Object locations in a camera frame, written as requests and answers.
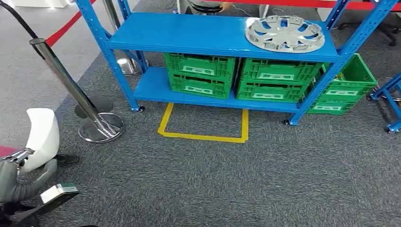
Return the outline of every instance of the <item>blue shelf board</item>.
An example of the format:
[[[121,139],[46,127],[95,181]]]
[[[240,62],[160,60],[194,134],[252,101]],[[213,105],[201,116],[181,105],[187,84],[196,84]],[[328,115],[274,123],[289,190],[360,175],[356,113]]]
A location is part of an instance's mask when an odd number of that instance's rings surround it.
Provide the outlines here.
[[[175,92],[170,89],[167,69],[158,67],[148,68],[133,91],[133,96],[138,100],[157,102],[208,105],[286,113],[295,113],[298,111],[296,103],[238,100],[235,98],[233,91],[231,91],[227,100]]]
[[[325,44],[308,53],[260,49],[245,37],[252,17],[201,16],[171,13],[132,13],[107,41],[110,49],[179,52],[293,61],[335,62],[340,58],[330,32],[321,21]]]

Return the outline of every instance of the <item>red barrier rope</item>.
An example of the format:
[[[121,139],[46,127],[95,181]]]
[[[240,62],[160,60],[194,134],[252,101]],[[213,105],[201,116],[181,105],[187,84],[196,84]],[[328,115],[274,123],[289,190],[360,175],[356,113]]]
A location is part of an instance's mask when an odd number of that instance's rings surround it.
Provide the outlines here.
[[[312,7],[312,8],[333,8],[336,1],[322,1],[322,0],[227,0],[235,3],[246,4],[264,4],[275,6],[297,6],[297,7]],[[347,9],[355,10],[371,10],[374,8],[374,3],[371,2],[355,2],[348,3]],[[401,11],[401,3],[397,3],[392,11]]]
[[[78,19],[81,18],[81,16],[82,14],[80,11],[76,13],[60,30],[46,39],[47,44],[53,46],[78,21]]]

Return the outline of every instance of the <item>blue metal shelf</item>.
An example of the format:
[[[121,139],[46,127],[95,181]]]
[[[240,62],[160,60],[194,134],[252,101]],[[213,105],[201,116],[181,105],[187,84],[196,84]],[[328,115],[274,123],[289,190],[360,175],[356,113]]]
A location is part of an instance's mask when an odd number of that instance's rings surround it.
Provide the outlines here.
[[[131,13],[127,0],[118,0],[118,2],[125,22],[111,36],[102,27],[90,1],[76,0],[79,10],[91,29],[132,110],[139,110],[136,99],[141,99],[279,111],[293,113],[288,119],[288,124],[296,125],[398,0],[380,0],[375,4],[375,8],[368,14],[354,34],[341,48],[336,50],[329,31],[349,2],[349,0],[337,0],[326,21],[313,21],[322,27],[325,44],[322,48],[309,53],[270,52],[252,45],[245,38],[244,30],[256,18]],[[144,71],[144,76],[135,91],[131,90],[123,75],[113,49],[136,51],[138,63]],[[236,100],[234,93],[230,95],[228,100],[219,100],[170,91],[166,70],[161,68],[149,68],[147,70],[142,51],[332,62],[332,64],[306,95],[303,102],[298,104]]]
[[[244,30],[256,18],[205,17],[171,13],[132,13],[106,42],[110,49],[196,53],[293,61],[335,62],[339,59],[324,22],[325,44],[309,53],[282,53],[260,49],[245,38]]]
[[[227,100],[175,92],[170,89],[167,70],[165,68],[157,67],[148,68],[133,91],[133,97],[138,100],[192,105],[208,105],[287,113],[295,113],[298,111],[296,103],[238,100],[235,98],[233,91],[231,91],[230,97]]]

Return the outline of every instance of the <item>green plastic crate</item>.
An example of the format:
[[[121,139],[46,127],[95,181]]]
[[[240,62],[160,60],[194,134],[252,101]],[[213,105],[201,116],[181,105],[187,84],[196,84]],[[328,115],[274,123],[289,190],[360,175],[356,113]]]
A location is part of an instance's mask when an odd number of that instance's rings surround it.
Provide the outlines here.
[[[297,102],[308,85],[283,85],[242,82],[238,85],[236,98],[253,101]]]
[[[164,53],[164,57],[168,71],[183,72],[193,77],[218,79],[227,82],[233,79],[235,57],[184,53]]]
[[[228,99],[232,82],[193,77],[185,73],[168,73],[173,91],[193,95]]]
[[[322,66],[323,72],[325,72],[326,66],[326,64]],[[377,81],[369,68],[366,66],[361,56],[356,53],[341,70],[341,74],[339,74],[322,92],[319,99],[356,101],[366,95],[376,83]]]
[[[313,103],[307,113],[343,115],[354,107],[356,103],[357,102],[318,100]]]
[[[323,63],[279,61],[267,59],[245,60],[241,71],[244,81],[273,84],[309,84]]]

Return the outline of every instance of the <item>yellow floor tape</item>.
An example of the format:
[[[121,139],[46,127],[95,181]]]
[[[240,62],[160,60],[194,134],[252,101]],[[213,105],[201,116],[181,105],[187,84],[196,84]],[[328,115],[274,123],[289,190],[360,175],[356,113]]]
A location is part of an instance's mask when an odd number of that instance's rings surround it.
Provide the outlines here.
[[[248,110],[242,110],[242,124],[241,124],[241,137],[222,137],[222,136],[205,136],[205,135],[194,135],[186,133],[166,132],[166,126],[168,119],[170,118],[171,112],[173,111],[174,103],[168,103],[166,111],[163,115],[162,121],[160,122],[159,129],[157,132],[165,137],[184,138],[191,140],[211,140],[220,142],[231,142],[231,143],[245,143],[248,140]]]

